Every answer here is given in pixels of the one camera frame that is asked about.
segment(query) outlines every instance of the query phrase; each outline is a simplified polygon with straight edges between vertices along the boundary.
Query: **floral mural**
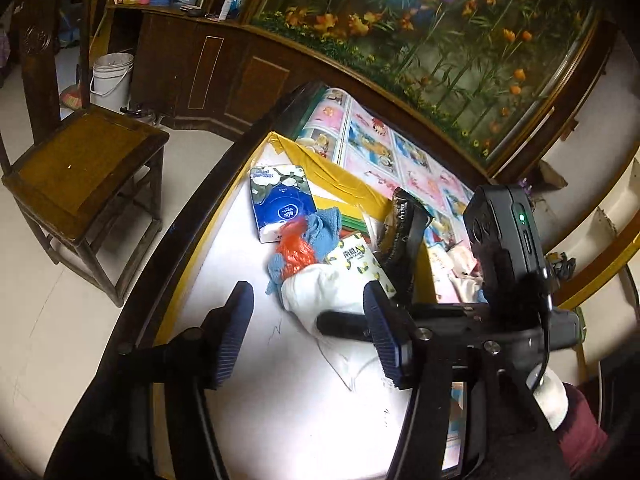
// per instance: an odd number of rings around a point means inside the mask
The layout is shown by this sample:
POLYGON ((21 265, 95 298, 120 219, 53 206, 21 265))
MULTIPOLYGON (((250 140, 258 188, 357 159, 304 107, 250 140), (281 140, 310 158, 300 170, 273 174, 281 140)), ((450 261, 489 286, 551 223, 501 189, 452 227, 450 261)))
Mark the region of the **floral mural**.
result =
POLYGON ((590 0, 267 0, 254 24, 366 76, 486 165, 546 98, 589 10, 590 0))

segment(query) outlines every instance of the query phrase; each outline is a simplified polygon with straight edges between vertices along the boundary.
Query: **tiled floor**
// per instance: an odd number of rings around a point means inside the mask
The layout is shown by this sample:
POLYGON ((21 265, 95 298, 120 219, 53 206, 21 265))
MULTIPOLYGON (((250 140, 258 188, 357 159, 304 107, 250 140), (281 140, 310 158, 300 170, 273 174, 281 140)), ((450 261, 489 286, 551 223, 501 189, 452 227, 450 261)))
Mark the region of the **tiled floor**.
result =
MULTIPOLYGON (((75 50, 58 55, 60 88, 74 82, 76 59, 75 50)), ((165 228, 231 145, 210 132, 168 131, 162 186, 165 228)), ((19 69, 0 89, 0 132, 11 160, 32 142, 19 69)), ((130 214, 100 250, 98 258, 111 276, 124 265, 145 221, 130 214)), ((62 264, 51 263, 1 186, 0 248, 0 434, 29 468, 42 474, 94 376, 121 310, 62 264)))

